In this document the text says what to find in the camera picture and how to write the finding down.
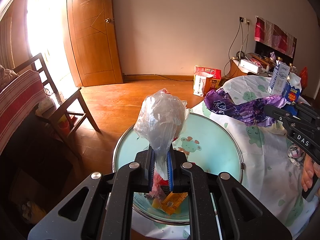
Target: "metal rim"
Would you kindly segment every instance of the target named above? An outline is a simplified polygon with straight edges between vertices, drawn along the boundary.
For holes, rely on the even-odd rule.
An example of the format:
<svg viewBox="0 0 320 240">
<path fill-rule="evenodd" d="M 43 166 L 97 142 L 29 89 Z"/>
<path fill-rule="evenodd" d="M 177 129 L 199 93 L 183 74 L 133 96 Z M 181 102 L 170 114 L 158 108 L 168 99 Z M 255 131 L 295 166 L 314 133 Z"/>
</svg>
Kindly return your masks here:
<svg viewBox="0 0 320 240">
<path fill-rule="evenodd" d="M 238 146 L 238 144 L 236 143 L 236 141 L 233 139 L 233 137 L 231 136 L 231 134 L 226 131 L 221 125 L 219 125 L 218 123 L 216 123 L 214 120 L 211 120 L 203 115 L 200 115 L 200 114 L 196 114 L 196 113 L 189 113 L 189 114 L 193 114 L 193 115 L 197 115 L 199 117 L 202 117 L 202 118 L 205 118 L 205 119 L 208 119 L 209 121 L 213 122 L 214 124 L 218 125 L 230 138 L 231 140 L 233 141 L 233 143 L 235 144 L 236 146 L 236 149 L 237 149 L 237 152 L 238 152 L 238 157 L 239 157 L 239 165 L 240 165 L 240 183 L 242 183 L 242 180 L 243 180 L 243 171 L 244 171 L 244 161 L 243 161 L 243 158 L 242 158 L 242 152 Z M 120 143 L 122 143 L 124 137 L 129 133 L 129 131 L 134 127 L 134 125 L 130 126 L 130 128 L 128 128 L 124 134 L 120 137 L 120 139 L 118 140 L 117 144 L 116 144 L 116 147 L 113 151 L 113 157 L 112 157 L 112 172 L 116 172 L 116 157 L 117 157 L 117 153 L 118 153 L 118 149 L 119 149 L 119 145 Z M 159 220 L 159 219 L 156 219 L 152 216 L 150 216 L 149 214 L 143 212 L 140 208 L 138 208 L 135 204 L 132 205 L 132 208 L 137 212 L 139 213 L 140 215 L 154 221 L 154 222 L 158 222 L 160 224 L 165 224 L 165 225 L 170 225 L 170 226 L 186 226 L 186 225 L 189 225 L 190 222 L 169 222 L 169 221 L 164 221 L 164 220 Z"/>
</svg>

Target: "chair backrest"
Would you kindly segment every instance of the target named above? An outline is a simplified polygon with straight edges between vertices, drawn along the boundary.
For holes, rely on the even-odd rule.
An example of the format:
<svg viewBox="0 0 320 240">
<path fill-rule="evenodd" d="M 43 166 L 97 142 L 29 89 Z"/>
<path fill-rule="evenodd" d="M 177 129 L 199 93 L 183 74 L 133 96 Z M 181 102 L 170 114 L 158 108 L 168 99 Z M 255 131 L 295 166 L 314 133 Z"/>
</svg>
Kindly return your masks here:
<svg viewBox="0 0 320 240">
<path fill-rule="evenodd" d="M 34 63 L 34 62 L 35 62 L 36 60 L 38 60 L 38 59 L 40 60 L 40 63 L 41 63 L 41 66 L 42 66 L 42 67 L 37 70 L 35 64 L 32 64 L 32 63 Z M 19 66 L 17 66 L 16 68 L 14 68 L 13 71 L 15 71 L 15 73 L 18 73 L 18 72 L 20 72 L 21 70 L 25 69 L 25 68 L 26 68 L 27 66 L 29 66 L 29 65 L 31 65 L 33 71 L 37 71 L 37 72 L 39 72 L 39 73 L 41 73 L 42 71 L 44 72 L 47 80 L 45 80 L 45 81 L 42 82 L 42 85 L 43 85 L 43 86 L 45 86 L 45 85 L 47 85 L 47 84 L 50 84 L 53 92 L 54 92 L 54 93 L 57 93 L 57 92 L 58 92 L 57 87 L 56 87 L 56 85 L 54 84 L 54 82 L 53 82 L 53 80 L 52 80 L 52 78 L 51 78 L 51 76 L 50 76 L 50 74 L 49 74 L 47 65 L 45 64 L 44 59 L 43 59 L 41 53 L 35 55 L 35 56 L 32 57 L 31 59 L 28 59 L 26 62 L 20 64 Z"/>
</svg>

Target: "purple plastic bag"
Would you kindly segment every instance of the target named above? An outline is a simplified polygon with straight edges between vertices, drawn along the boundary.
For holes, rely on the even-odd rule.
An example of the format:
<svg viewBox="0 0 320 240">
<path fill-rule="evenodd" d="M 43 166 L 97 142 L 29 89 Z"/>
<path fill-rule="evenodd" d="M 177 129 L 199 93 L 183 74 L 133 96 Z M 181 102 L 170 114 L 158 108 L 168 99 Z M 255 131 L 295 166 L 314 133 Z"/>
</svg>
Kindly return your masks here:
<svg viewBox="0 0 320 240">
<path fill-rule="evenodd" d="M 207 108 L 215 114 L 225 114 L 234 119 L 242 121 L 246 126 L 257 125 L 268 127 L 276 122 L 264 114 L 263 107 L 272 105 L 281 108 L 285 105 L 286 100 L 279 95 L 271 95 L 270 97 L 258 98 L 250 102 L 235 105 L 228 93 L 223 88 L 219 90 L 211 90 L 204 98 Z"/>
</svg>

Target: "red plaid cloth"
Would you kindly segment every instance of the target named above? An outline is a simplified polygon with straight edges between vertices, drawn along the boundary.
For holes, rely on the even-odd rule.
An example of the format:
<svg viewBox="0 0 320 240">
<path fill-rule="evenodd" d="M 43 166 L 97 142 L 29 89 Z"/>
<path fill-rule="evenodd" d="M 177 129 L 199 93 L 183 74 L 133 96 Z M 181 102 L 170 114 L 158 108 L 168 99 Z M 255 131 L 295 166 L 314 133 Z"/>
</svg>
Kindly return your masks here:
<svg viewBox="0 0 320 240">
<path fill-rule="evenodd" d="M 254 40 L 259 41 L 289 57 L 293 57 L 297 39 L 277 25 L 256 16 Z"/>
<path fill-rule="evenodd" d="M 45 99 L 38 72 L 27 70 L 0 93 L 0 154 L 36 104 Z"/>
</svg>

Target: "sunlight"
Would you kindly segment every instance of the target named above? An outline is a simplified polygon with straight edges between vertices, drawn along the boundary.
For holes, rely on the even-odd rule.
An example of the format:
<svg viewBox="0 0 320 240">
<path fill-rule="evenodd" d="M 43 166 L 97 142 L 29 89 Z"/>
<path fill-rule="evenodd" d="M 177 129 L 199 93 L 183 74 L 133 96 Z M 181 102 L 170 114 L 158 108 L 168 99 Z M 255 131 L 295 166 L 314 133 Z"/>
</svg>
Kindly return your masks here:
<svg viewBox="0 0 320 240">
<path fill-rule="evenodd" d="M 27 14 L 31 54 L 42 53 L 60 91 L 75 87 L 63 44 L 63 6 L 67 6 L 67 0 L 28 0 Z M 36 62 L 36 67 L 41 67 L 40 62 Z"/>
</svg>

